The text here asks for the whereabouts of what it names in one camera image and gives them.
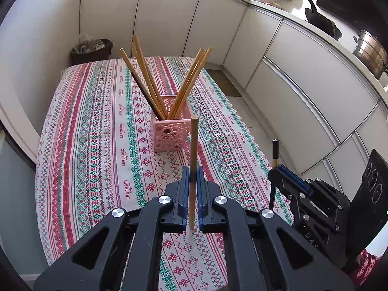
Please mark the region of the person's hand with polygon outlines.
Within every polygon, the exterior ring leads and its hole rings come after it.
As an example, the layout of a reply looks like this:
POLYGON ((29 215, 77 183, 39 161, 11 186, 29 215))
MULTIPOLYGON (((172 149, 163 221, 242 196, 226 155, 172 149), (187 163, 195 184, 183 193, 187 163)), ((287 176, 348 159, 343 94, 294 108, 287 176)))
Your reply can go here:
POLYGON ((364 283, 379 262, 380 257, 363 250, 356 259, 356 269, 350 274, 353 284, 358 287, 364 283))

